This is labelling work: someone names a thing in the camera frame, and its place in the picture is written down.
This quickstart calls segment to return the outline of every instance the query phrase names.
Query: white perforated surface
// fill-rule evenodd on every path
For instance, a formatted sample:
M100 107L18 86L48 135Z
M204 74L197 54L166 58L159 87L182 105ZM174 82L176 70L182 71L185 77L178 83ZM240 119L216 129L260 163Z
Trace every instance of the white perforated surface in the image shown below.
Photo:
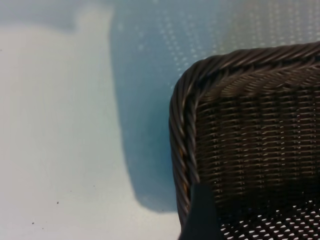
M153 1L161 6L154 9L158 33L179 74L210 55L320 40L318 0L173 2L169 8Z

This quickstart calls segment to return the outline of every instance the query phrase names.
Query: woven basket wall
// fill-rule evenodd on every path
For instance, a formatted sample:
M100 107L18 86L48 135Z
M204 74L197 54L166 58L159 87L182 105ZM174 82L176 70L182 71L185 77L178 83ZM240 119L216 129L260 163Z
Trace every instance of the woven basket wall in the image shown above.
M196 62L175 86L169 130L182 227L202 182L225 239L320 239L320 43Z

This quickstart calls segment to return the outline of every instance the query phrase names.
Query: woven texture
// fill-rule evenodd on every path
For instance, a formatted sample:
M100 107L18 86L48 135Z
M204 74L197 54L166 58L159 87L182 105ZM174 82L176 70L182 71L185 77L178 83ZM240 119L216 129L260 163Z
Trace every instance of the woven texture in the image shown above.
M207 183L225 239L320 239L320 44L196 62L170 103L182 227Z

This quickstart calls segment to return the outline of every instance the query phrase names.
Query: dark object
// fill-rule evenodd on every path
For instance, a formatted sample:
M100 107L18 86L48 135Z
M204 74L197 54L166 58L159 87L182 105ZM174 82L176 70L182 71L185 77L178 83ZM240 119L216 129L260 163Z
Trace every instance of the dark object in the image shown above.
M320 238L320 43L193 64L170 102L182 230L208 184L224 239Z
M210 186L197 183L191 195L191 210L179 240L222 240Z

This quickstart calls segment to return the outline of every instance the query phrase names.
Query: dark brown wicker basket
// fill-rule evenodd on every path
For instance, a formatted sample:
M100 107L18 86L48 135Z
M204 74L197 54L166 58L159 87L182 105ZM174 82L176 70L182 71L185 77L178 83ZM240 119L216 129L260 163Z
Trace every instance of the dark brown wicker basket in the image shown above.
M320 239L320 43L237 50L193 64L170 102L183 228L206 183L225 239Z

